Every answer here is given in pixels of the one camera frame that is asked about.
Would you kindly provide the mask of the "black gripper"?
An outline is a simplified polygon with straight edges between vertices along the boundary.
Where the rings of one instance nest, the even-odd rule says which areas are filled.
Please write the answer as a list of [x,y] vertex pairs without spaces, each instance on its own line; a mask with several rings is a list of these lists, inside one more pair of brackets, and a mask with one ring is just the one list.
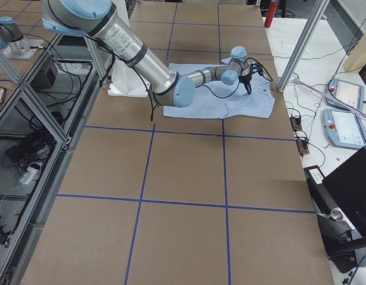
[[251,84],[250,84],[250,81],[251,81],[250,74],[240,76],[239,81],[244,84],[245,89],[247,91],[247,94],[251,94],[252,93],[252,88],[251,88]]

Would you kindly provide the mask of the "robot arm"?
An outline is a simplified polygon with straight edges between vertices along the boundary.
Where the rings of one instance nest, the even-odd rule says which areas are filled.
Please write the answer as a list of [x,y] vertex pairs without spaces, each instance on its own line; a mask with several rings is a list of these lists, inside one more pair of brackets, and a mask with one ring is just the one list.
[[186,75],[168,68],[121,20],[112,1],[42,1],[46,29],[68,36],[102,41],[129,68],[151,85],[154,102],[162,106],[187,107],[195,89],[212,81],[231,86],[242,83],[251,93],[252,67],[243,46],[231,50],[227,65],[207,67]]
[[23,39],[23,34],[13,18],[9,16],[0,17],[0,49]]

